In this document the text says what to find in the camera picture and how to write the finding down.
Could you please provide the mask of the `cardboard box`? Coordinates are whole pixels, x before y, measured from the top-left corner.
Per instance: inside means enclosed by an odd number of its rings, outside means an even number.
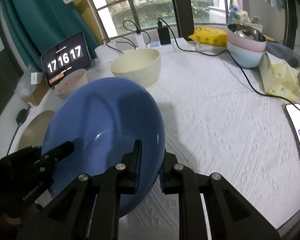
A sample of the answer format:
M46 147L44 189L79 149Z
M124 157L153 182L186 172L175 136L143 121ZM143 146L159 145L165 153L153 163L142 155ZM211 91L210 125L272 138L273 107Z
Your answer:
M26 97L21 98L23 102L25 102L27 105L31 107L38 106L43 97L46 95L46 93L49 91L49 87L45 80L43 80L34 90L34 92Z

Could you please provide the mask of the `light blue stacked bowl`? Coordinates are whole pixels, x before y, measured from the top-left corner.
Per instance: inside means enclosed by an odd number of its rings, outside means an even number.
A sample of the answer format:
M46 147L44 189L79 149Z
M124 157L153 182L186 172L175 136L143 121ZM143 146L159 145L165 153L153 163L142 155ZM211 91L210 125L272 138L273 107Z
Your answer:
M243 49L230 41L227 41L227 49L242 68L252 69L258 67L263 57L263 52Z

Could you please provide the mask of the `stainless steel bowl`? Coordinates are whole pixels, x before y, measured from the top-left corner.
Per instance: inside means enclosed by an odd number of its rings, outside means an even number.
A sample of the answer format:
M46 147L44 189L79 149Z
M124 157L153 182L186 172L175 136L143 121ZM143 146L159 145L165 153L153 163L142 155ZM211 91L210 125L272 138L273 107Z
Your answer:
M240 23L232 23L227 26L229 35L246 38L257 42L266 42L266 37L259 30Z

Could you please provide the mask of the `pink strawberry bowl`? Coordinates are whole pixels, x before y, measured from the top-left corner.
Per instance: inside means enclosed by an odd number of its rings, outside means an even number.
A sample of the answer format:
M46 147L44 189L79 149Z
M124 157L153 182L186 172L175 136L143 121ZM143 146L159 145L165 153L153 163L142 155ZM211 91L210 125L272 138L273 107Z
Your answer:
M85 69L78 69L55 85L54 95L62 100L66 100L72 93L87 83L87 71Z

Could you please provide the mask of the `tablet showing clock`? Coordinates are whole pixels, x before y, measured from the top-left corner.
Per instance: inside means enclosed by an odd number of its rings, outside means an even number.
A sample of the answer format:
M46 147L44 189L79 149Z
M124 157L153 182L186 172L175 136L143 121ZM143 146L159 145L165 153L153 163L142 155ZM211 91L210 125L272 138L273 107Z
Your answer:
M78 69L91 66L91 57L82 32L70 36L41 56L43 72L49 88Z

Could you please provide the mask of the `yellow curtain left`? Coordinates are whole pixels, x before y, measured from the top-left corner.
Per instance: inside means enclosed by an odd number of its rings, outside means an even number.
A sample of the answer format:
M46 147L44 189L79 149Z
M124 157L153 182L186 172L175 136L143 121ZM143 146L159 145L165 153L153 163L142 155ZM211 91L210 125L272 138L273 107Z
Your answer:
M97 16L93 0L74 0L73 3L93 35L102 44L105 38L104 29L101 27L101 21L99 16Z

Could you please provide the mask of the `black round puck device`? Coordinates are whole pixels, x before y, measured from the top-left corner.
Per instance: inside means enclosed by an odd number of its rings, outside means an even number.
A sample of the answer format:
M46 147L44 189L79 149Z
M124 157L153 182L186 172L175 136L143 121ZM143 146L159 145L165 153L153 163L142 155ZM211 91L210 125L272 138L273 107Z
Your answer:
M15 119L18 126L22 125L25 122L28 116L28 111L28 109L23 108L18 112L17 117Z

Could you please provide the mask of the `beige plate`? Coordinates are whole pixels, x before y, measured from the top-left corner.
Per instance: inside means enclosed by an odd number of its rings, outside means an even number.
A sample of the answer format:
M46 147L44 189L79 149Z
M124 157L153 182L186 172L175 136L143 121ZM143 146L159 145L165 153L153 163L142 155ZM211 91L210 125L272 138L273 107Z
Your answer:
M18 150L29 146L42 146L45 133L54 114L54 111L51 110L38 114L23 132L19 140Z

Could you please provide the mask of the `yellow wipes pack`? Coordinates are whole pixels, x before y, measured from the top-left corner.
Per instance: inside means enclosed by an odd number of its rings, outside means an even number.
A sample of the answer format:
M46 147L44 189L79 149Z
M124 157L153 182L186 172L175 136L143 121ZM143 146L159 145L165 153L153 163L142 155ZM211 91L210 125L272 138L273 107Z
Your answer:
M194 30L194 33L189 35L188 38L194 42L209 44L212 46L227 46L227 32L215 27L197 27Z

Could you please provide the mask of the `white power strip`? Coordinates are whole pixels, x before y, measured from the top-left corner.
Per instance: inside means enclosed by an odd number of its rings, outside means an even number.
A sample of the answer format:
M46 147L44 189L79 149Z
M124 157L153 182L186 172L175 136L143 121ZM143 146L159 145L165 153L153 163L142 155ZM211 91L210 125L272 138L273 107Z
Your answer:
M188 50L189 44L186 42L184 38L177 38L177 43L181 49ZM147 48L156 49L160 53L168 53L170 51L178 51L179 48L176 44L176 41L174 39L171 39L170 44L161 45L159 41L151 42L147 45Z

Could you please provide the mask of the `white tablecloth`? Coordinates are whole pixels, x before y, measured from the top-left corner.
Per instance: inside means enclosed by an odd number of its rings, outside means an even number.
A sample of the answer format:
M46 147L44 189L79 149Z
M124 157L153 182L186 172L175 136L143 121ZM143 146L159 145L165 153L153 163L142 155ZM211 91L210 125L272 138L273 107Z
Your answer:
M258 71L240 71L226 53L171 51L148 91L168 152L222 174L283 235L300 228L300 158L283 103L256 94L261 85Z

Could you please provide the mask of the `cream bowl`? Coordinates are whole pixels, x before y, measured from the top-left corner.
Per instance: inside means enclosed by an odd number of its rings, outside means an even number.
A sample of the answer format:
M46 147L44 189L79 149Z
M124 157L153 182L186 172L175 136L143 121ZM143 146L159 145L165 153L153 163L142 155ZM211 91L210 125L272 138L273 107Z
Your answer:
M116 77L132 80L148 88L154 85L161 71L161 55L152 48L127 50L111 63Z

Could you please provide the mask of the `small white box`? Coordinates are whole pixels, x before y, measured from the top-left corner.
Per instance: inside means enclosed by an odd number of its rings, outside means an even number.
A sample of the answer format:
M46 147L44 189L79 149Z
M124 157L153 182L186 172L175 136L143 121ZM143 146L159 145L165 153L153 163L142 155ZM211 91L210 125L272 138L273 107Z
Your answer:
M31 73L31 85L39 85L44 79L44 74L41 72L32 72Z

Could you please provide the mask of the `large dark blue bowl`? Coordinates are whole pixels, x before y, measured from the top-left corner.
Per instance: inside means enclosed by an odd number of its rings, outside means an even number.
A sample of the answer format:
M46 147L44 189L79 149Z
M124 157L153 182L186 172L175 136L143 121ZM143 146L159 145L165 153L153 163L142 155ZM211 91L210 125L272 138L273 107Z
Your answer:
M53 115L42 152L66 141L72 154L58 162L51 196L57 196L82 173L94 176L118 164L142 143L139 188L122 195L120 215L135 209L155 183L165 152L165 131L157 103L141 85L120 77L91 81L71 94Z

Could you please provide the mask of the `black power adapter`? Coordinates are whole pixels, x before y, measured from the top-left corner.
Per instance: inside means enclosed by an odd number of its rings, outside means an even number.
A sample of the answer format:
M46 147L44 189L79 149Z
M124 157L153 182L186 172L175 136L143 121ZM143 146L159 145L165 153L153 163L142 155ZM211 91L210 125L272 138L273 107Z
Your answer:
M158 32L160 44L162 46L171 44L170 31L168 27L158 26L157 32Z

